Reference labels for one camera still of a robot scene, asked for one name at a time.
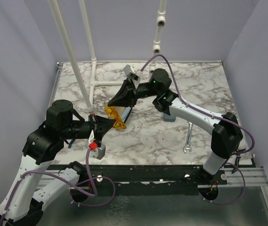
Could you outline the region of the orange sunglasses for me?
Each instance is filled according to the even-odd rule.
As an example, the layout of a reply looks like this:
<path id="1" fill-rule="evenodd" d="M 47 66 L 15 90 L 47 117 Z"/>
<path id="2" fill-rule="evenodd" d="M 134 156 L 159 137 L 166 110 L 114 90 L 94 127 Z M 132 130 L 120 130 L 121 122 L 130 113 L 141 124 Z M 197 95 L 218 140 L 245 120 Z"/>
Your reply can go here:
<path id="1" fill-rule="evenodd" d="M 112 118 L 115 120 L 115 123 L 113 124 L 114 129 L 120 130 L 120 129 L 127 128 L 121 115 L 118 112 L 118 109 L 115 106 L 106 106 L 105 111 L 109 118 Z"/>

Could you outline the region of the blue-grey glasses case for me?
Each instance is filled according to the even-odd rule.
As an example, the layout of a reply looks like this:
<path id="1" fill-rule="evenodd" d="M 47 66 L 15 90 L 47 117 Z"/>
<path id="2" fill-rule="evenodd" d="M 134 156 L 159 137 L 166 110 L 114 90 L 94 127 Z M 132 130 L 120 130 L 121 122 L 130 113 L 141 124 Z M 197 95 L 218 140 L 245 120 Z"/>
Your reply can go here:
<path id="1" fill-rule="evenodd" d="M 176 116 L 174 116 L 174 115 L 168 115 L 168 114 L 164 113 L 163 114 L 163 120 L 165 122 L 175 122 Z"/>

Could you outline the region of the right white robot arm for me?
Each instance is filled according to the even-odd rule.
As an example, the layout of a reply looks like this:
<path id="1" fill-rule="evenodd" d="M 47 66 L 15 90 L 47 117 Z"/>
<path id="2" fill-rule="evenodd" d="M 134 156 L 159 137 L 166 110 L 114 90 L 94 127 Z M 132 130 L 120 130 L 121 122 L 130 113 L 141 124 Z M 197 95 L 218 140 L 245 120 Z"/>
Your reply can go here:
<path id="1" fill-rule="evenodd" d="M 171 78 L 164 69 L 156 69 L 148 82 L 135 85 L 138 76 L 128 76 L 108 106 L 134 107 L 138 99 L 155 97 L 153 105 L 159 112 L 174 115 L 202 128 L 211 135 L 211 151 L 199 173 L 204 184 L 217 177 L 217 171 L 238 149 L 243 134 L 233 113 L 220 114 L 190 105 L 170 90 Z"/>

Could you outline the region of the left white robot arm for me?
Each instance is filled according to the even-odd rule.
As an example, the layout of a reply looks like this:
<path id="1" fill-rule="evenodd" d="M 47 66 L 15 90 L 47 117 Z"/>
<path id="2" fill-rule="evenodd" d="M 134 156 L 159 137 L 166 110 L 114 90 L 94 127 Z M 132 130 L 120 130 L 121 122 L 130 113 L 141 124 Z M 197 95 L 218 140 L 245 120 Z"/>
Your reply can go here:
<path id="1" fill-rule="evenodd" d="M 95 178 L 89 165 L 82 166 L 77 161 L 70 163 L 61 176 L 54 175 L 54 180 L 43 189 L 36 188 L 68 139 L 86 139 L 86 157 L 92 155 L 102 159 L 106 151 L 102 138 L 114 123 L 114 119 L 93 113 L 85 120 L 73 108 L 72 102 L 64 99 L 54 101 L 47 109 L 45 121 L 27 137 L 15 180 L 0 204 L 0 223 L 6 221 L 8 226 L 36 225 L 47 206 L 68 187 L 88 197 L 96 197 Z"/>

